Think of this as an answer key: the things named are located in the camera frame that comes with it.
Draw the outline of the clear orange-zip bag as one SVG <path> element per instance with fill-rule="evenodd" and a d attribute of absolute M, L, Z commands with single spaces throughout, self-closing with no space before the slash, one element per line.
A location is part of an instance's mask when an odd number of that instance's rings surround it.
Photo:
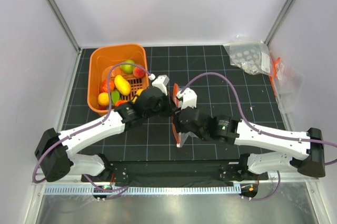
<path fill-rule="evenodd" d="M 196 108 L 197 94 L 187 88 L 182 91 L 178 84 L 175 83 L 173 86 L 173 104 L 177 110 L 174 112 L 172 117 L 172 131 L 174 138 L 176 140 L 177 148 L 182 148 L 185 141 L 189 136 L 196 137 L 196 132 L 198 132 L 197 125 L 193 121 L 194 114 L 183 113 L 183 120 L 180 119 L 180 113 L 182 109 Z"/>

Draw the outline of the green toy apple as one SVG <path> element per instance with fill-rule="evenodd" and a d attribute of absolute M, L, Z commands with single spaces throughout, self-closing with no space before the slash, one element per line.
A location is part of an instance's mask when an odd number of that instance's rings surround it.
<path fill-rule="evenodd" d="M 128 60 L 125 60 L 124 63 L 126 64 L 121 65 L 120 69 L 126 74 L 132 74 L 135 68 L 135 65 L 134 65 L 135 62 L 131 59 L 128 59 Z"/>

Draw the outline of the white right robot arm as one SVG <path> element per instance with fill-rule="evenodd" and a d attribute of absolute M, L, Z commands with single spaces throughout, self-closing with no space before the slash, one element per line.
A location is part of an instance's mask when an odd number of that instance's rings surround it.
<path fill-rule="evenodd" d="M 325 176 L 322 132 L 317 128 L 307 132 L 285 131 L 226 115 L 211 117 L 191 107 L 178 109 L 173 115 L 173 125 L 179 147 L 188 134 L 194 134 L 203 141 L 270 150 L 267 154 L 250 154 L 242 159 L 244 163 L 238 165 L 237 174 L 244 180 L 274 170 L 297 170 L 313 178 Z"/>

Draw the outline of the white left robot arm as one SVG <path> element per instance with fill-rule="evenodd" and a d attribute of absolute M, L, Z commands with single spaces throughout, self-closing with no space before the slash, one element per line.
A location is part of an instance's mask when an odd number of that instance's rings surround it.
<path fill-rule="evenodd" d="M 54 182 L 66 176 L 71 169 L 70 154 L 75 154 L 105 137 L 121 134 L 138 127 L 149 117 L 164 111 L 169 104 L 167 88 L 150 86 L 138 96 L 135 102 L 128 101 L 109 111 L 101 119 L 74 128 L 66 133 L 57 133 L 54 128 L 44 131 L 35 150 L 37 168 L 41 168 L 44 178 L 33 181 Z"/>

